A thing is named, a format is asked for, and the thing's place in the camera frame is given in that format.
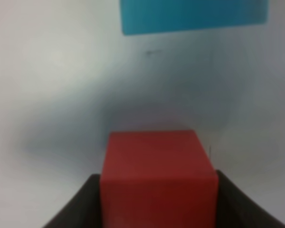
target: cube top face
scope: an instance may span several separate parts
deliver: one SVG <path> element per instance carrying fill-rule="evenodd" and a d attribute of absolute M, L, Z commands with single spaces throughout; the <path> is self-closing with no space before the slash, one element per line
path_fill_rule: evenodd
<path fill-rule="evenodd" d="M 193 131 L 110 135 L 101 179 L 136 181 L 216 177 Z"/>

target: blue rectangle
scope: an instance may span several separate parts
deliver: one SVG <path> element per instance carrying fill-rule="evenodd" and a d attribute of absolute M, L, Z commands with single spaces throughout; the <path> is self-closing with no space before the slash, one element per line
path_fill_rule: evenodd
<path fill-rule="evenodd" d="M 120 0 L 126 35 L 264 23 L 268 0 Z"/>

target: red cube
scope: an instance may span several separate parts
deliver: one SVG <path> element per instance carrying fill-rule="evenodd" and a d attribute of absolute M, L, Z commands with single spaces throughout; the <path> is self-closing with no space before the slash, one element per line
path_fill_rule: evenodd
<path fill-rule="evenodd" d="M 214 228 L 218 177 L 193 131 L 112 133 L 104 228 Z"/>

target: white wall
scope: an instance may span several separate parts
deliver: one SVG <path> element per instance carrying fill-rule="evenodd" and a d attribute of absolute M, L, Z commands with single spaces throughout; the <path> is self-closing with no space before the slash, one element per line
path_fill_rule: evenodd
<path fill-rule="evenodd" d="M 43 226 L 110 130 L 142 128 L 197 129 L 285 221 L 285 0 L 266 26 L 137 37 L 118 0 L 0 0 L 0 228 Z"/>
<path fill-rule="evenodd" d="M 118 0 L 0 0 L 0 228 L 48 222 L 100 172 L 110 130 L 178 128 L 213 37 L 124 37 Z"/>
<path fill-rule="evenodd" d="M 217 31 L 214 72 L 242 95 L 208 142 L 216 167 L 285 222 L 285 0 L 270 3 L 265 26 Z"/>

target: dark edge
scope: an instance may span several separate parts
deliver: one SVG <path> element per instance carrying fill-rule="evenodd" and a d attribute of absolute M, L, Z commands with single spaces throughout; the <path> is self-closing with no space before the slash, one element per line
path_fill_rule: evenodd
<path fill-rule="evenodd" d="M 221 171 L 217 202 L 217 228 L 285 228 L 285 225 L 253 202 Z"/>
<path fill-rule="evenodd" d="M 78 193 L 44 228 L 101 228 L 100 175 L 89 177 Z"/>

